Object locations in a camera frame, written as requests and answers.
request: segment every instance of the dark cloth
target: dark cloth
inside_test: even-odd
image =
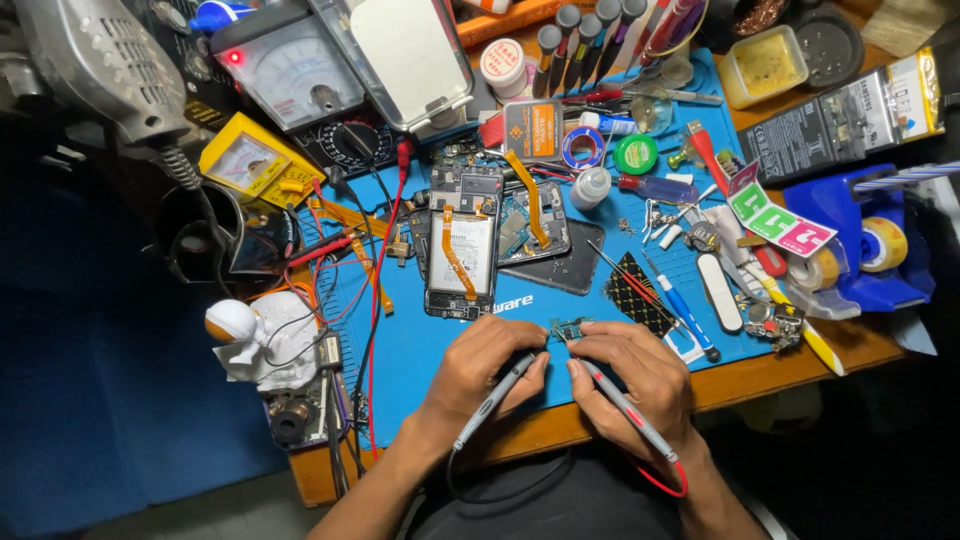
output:
[[[469,497],[497,497],[536,481],[564,454],[529,457],[454,481]],[[551,478],[502,503],[456,501],[443,472],[427,482],[426,499],[407,529],[408,540],[683,538],[676,500],[606,443],[577,447]]]

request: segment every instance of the clear plastic box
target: clear plastic box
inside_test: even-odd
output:
[[[442,0],[310,0],[337,48],[394,129],[472,99],[473,70]]]
[[[717,74],[727,104],[740,110],[803,83],[810,72],[793,29],[781,25],[734,43]]]

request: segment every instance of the blue screwdriver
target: blue screwdriver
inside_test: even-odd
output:
[[[700,325],[697,324],[697,321],[693,320],[693,313],[690,313],[690,308],[686,306],[686,302],[684,302],[684,298],[680,296],[680,292],[673,288],[673,284],[670,283],[666,276],[657,270],[654,262],[647,257],[647,252],[643,250],[640,250],[640,252],[643,254],[643,258],[647,259],[647,264],[649,264],[650,269],[654,271],[654,275],[657,276],[657,282],[663,287],[663,295],[666,296],[666,299],[670,302],[670,305],[673,306],[673,309],[677,311],[677,314],[686,321],[686,326],[690,329],[690,333],[693,334],[700,348],[704,350],[704,355],[707,356],[707,360],[711,362],[719,360],[720,351],[717,351],[717,348],[710,343],[710,340],[707,338],[707,335],[704,334]]]

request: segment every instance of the glue tube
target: glue tube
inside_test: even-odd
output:
[[[667,203],[685,203],[692,205],[700,197],[696,185],[688,185],[650,175],[632,175],[623,173],[617,184],[620,189],[629,189],[640,197],[665,201]]]
[[[580,173],[570,188],[570,203],[577,210],[589,210],[607,198],[613,178],[603,167],[591,167]]]
[[[607,116],[590,111],[580,115],[580,125],[594,128],[603,135],[631,135],[637,133],[636,122],[630,117]]]

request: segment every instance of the blue silicone mat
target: blue silicone mat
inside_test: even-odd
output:
[[[693,51],[690,59],[699,80],[687,89],[722,95],[709,51],[707,49]],[[621,81],[624,77],[623,74],[618,74],[607,80]],[[650,174],[657,176],[663,176],[668,172],[693,174],[694,183],[703,191],[713,183],[706,170],[696,168],[687,162],[678,171],[670,171],[665,160],[665,155],[675,153],[680,146],[680,129],[686,122],[696,119],[699,119],[709,131],[715,151],[730,148],[742,155],[726,106],[674,104],[674,120],[671,127],[666,133],[656,137],[660,146],[660,158],[656,168]],[[616,141],[617,137],[614,137],[612,145]],[[615,173],[611,158],[607,158],[606,165]],[[380,174],[392,195],[395,194],[398,183],[397,168],[383,169]],[[366,209],[372,209],[374,205],[383,203],[383,192],[373,177],[350,180],[350,185],[357,192]],[[403,197],[409,198],[414,192],[427,187],[426,175],[420,170],[419,163],[412,162],[409,178],[403,188]],[[566,200],[569,185],[562,185],[561,189]],[[333,200],[334,194],[330,188],[325,189],[324,197],[330,197]],[[338,202],[352,207],[348,201]],[[721,195],[714,192],[702,206],[709,208],[721,204],[724,204]],[[618,229],[620,217],[629,219],[638,231],[642,228],[645,214],[644,199],[634,193],[614,189],[607,199],[586,213],[581,213],[572,205],[567,205],[566,210],[568,217],[589,221],[606,230],[607,238],[603,250],[608,256],[619,260],[625,252],[630,251],[639,261],[644,272],[648,275],[652,274],[640,254],[640,249],[644,248],[641,243],[642,234],[626,237]],[[313,222],[305,206],[300,208],[300,217],[310,223]],[[305,228],[304,240],[307,244],[317,239],[318,236],[313,229]],[[376,241],[376,247],[379,250],[379,240]],[[687,249],[679,238],[665,252],[653,240],[647,242],[645,249],[658,269],[683,295],[697,322],[721,353],[721,359],[717,363],[711,363],[704,357],[694,360],[689,364],[691,371],[770,352],[769,343],[757,341],[743,331],[731,335],[720,329],[713,308],[705,299],[700,275],[694,264],[695,252]],[[498,314],[508,319],[532,321],[544,327],[552,318],[574,319],[580,316],[592,316],[597,321],[629,321],[604,292],[605,282],[611,271],[610,266],[601,260],[587,296],[576,296],[559,289],[499,274],[496,280],[495,300],[497,306],[503,309]],[[340,267],[336,290],[324,305],[327,318],[340,314],[359,290],[365,278],[366,274],[360,264],[347,264]],[[332,270],[324,270],[320,278],[320,290],[325,291],[331,281]],[[458,320],[431,317],[423,312],[423,280],[417,270],[416,261],[412,258],[407,260],[406,267],[403,268],[396,264],[395,259],[385,258],[382,282],[384,290],[394,301],[395,312],[393,315],[381,317],[375,339],[372,412],[377,446],[385,446],[394,439],[402,420],[420,404],[447,345],[469,324]],[[662,291],[658,285],[657,287],[662,296]],[[527,297],[532,297],[532,301],[514,302]],[[359,365],[359,356],[363,354],[370,334],[371,301],[372,291],[368,287],[350,309],[350,313],[332,326],[333,330],[341,334],[344,360],[353,366]],[[675,331],[671,332],[671,336],[681,352],[693,348],[691,342]],[[553,339],[549,342],[547,350],[551,353],[551,361],[547,371],[546,389],[542,400],[537,403],[540,408],[572,401],[569,376],[564,367],[568,359],[566,348]],[[347,381],[350,388],[356,384],[355,371],[347,374]],[[369,440],[364,444],[366,448],[370,447]]]

